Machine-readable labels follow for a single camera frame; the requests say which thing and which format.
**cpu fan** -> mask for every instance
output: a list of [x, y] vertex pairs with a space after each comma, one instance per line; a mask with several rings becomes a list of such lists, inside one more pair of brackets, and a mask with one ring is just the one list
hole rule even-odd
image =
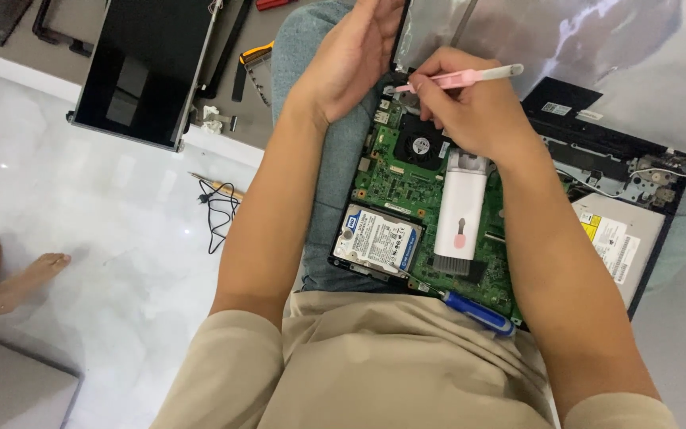
[[414, 114], [404, 114], [399, 130], [399, 139], [393, 149], [396, 160], [425, 170], [441, 168], [451, 140], [443, 136], [441, 130], [436, 130], [433, 122], [421, 121]]

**screwdriver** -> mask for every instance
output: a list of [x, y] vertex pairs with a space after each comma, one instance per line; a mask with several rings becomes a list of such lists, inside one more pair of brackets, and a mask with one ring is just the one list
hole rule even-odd
[[473, 302], [456, 292], [440, 291], [433, 286], [428, 285], [426, 282], [420, 281], [406, 272], [404, 269], [401, 269], [394, 264], [391, 264], [391, 267], [399, 270], [399, 272], [402, 274], [414, 278], [414, 280], [418, 282], [418, 290], [424, 291], [424, 289], [427, 288], [436, 292], [447, 307], [459, 311], [463, 315], [480, 323], [486, 327], [486, 329], [493, 330], [501, 336], [511, 336], [515, 332], [515, 325], [512, 324], [510, 319], [502, 316], [500, 313], [486, 308], [477, 302]]

